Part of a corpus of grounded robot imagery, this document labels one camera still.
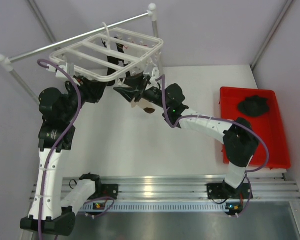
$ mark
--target ventilation grille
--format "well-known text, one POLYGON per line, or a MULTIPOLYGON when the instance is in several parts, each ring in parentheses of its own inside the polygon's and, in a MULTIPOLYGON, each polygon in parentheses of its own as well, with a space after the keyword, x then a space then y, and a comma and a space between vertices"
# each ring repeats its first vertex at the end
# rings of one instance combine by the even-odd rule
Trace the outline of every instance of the ventilation grille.
MULTIPOLYGON (((109 208, 110 203, 106 204, 106 209, 109 208)), ((80 212, 103 212, 103 210, 93 210, 93 203, 84 205, 80 212)), ((168 213, 168 212, 227 212, 226 204, 217 205, 210 202, 115 202, 109 212, 113 213, 168 213)))

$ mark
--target red plastic tray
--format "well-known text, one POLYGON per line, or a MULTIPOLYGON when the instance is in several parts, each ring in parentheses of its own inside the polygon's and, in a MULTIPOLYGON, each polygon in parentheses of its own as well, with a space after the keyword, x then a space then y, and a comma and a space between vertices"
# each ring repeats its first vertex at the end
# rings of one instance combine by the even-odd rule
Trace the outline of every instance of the red plastic tray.
MULTIPOLYGON (((258 134, 267 145, 270 153, 269 162, 266 165, 271 169, 288 169, 291 167, 288 146, 284 126, 276 94, 271 90, 222 87, 220 88, 221 117, 223 119, 236 120, 244 118, 251 123, 252 130, 258 134), (270 110, 258 117, 247 116, 238 110, 238 104, 246 99, 258 95, 267 98, 270 110)), ((251 166, 261 166, 266 160, 266 151, 260 143, 251 160, 251 166)), ((223 146, 223 162, 229 163, 225 147, 223 146)))

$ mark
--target white hanger rack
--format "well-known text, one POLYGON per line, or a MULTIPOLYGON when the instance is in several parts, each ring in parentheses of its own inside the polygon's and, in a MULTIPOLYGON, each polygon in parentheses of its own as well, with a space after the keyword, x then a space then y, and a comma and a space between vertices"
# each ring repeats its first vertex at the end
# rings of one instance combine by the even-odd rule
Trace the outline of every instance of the white hanger rack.
MULTIPOLYGON (((154 3, 151 3, 149 6, 148 6, 148 10, 141 14, 141 15, 138 15, 138 16, 134 16, 134 17, 131 17, 129 19, 126 19, 126 20, 123 20, 123 21, 119 21, 119 22, 116 22, 116 23, 113 23, 111 25, 108 25, 107 27, 101 27, 101 28, 98 28, 96 30, 93 30, 93 31, 89 31, 89 32, 86 32, 86 33, 83 33, 81 35, 78 35, 78 36, 74 36, 74 37, 71 37, 71 38, 68 38, 66 40, 63 40, 63 41, 59 41, 59 42, 55 42, 51 45, 48 45, 48 46, 45 46, 45 47, 41 47, 41 48, 38 48, 38 49, 35 49, 35 50, 32 50, 32 51, 28 51, 28 52, 25 52, 25 53, 22 53, 20 55, 17 55, 17 56, 13 56, 13 57, 7 57, 7 56, 4 56, 3 54, 0 54, 0 64, 1 66, 7 71, 9 72, 12 77, 18 82, 18 84, 27 92, 27 94, 39 105, 40 102, 39 102, 39 98, 38 96, 32 91, 32 89, 28 86, 28 84, 23 80, 23 78, 17 73, 17 71, 14 69, 14 67, 12 66, 13 63, 15 62, 18 62, 18 61, 22 61, 24 59, 27 59, 29 57, 32 57, 34 55, 37 55, 37 54, 40 54, 42 52, 45 52, 47 50, 50 50, 50 49, 56 49, 58 47, 61 47, 61 46, 65 46, 66 44, 70 44, 70 43, 73 43, 74 41, 76 40, 79 40, 79 39, 82 39, 84 37, 91 37, 91 36, 94 36, 96 34, 102 34, 104 31, 107 31, 108 30, 118 30, 117 27, 121 26, 121 25, 124 25, 126 23, 129 23, 129 22, 133 22, 135 20, 139 20, 139 19, 143 19, 145 17, 150 17, 151 18, 151 22, 152 22, 152 28, 153 28, 153 35, 155 38, 151 38, 149 36, 146 36, 146 37, 149 37, 151 38, 152 40, 154 39, 157 39, 159 37, 158 35, 158 23, 157 23, 157 6, 154 4, 154 3)), ((86 45, 89 45, 89 42, 92 38, 88 38, 85 40, 85 44, 86 45)), ((116 42, 118 41, 116 38, 110 38, 111 41, 113 42, 116 42)), ((155 52, 157 52, 163 45, 163 41, 159 39, 159 41, 157 40, 157 45, 156 47, 153 47, 152 49, 146 51, 146 54, 154 54, 155 52)), ((134 63, 133 64, 129 64, 131 66, 129 66, 129 68, 133 68, 135 65, 137 65, 138 63, 140 63, 141 61, 145 60, 147 57, 144 56, 144 57, 138 57, 138 60, 136 58, 134 58, 134 61, 132 59, 132 57, 130 57, 130 62, 134 63)), ((163 74, 163 68, 162 68, 162 61, 161 61, 161 58, 158 57, 157 59, 157 64, 158 64, 158 68, 159 68, 159 71, 161 74, 163 74)), ((124 68, 121 68, 118 69, 118 66, 115 65, 116 68, 114 68, 115 70, 117 70, 118 72, 120 72, 119 74, 117 74, 118 76, 120 74, 122 74, 124 71, 126 71, 128 68, 124 69, 124 68)), ((100 76, 100 75, 95 75, 94 76, 95 79, 98 79, 100 82, 109 82, 109 78, 105 78, 103 76, 100 76)))

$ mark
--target white pipe connector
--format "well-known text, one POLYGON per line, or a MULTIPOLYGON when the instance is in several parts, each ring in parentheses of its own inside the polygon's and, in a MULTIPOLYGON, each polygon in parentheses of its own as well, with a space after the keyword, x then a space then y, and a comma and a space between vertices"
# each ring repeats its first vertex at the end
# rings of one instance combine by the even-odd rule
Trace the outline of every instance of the white pipe connector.
POLYGON ((10 60, 8 57, 0 54, 0 65, 7 71, 12 72, 14 70, 14 67, 12 66, 10 60))
POLYGON ((151 21, 157 21, 157 5, 155 3, 151 3, 148 7, 148 14, 151 17, 151 21))

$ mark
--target white hook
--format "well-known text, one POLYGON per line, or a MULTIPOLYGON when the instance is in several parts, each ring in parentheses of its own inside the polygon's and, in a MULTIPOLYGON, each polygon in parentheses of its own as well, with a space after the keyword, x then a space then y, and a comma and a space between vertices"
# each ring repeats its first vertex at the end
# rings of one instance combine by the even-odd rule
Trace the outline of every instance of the white hook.
POLYGON ((107 34, 107 36, 108 36, 108 39, 107 39, 107 41, 106 41, 106 47, 107 47, 109 50, 111 50, 111 47, 110 47, 110 45, 111 45, 111 41, 110 41, 110 32, 109 32, 108 26, 107 26, 107 24, 106 24, 105 22, 103 22, 102 24, 103 24, 103 26, 104 26, 104 28, 105 28, 105 30, 106 30, 106 34, 107 34))

